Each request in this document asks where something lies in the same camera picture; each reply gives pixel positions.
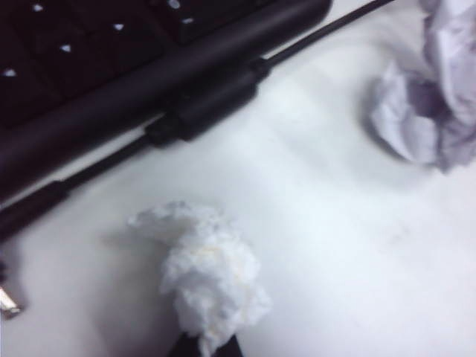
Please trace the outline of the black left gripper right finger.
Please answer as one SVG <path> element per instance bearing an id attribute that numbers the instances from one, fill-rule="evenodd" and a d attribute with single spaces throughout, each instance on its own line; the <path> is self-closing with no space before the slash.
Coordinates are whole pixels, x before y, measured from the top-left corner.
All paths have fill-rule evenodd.
<path id="1" fill-rule="evenodd" d="M 228 342 L 222 345 L 214 353 L 215 357 L 242 357 L 242 350 L 236 334 L 233 334 Z"/>

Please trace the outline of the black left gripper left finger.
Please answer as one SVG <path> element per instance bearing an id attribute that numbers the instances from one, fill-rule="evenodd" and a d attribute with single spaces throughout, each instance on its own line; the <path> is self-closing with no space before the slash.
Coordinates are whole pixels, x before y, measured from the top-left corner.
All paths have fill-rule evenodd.
<path id="1" fill-rule="evenodd" d="M 199 339 L 182 333 L 169 351 L 169 357 L 200 357 Z"/>

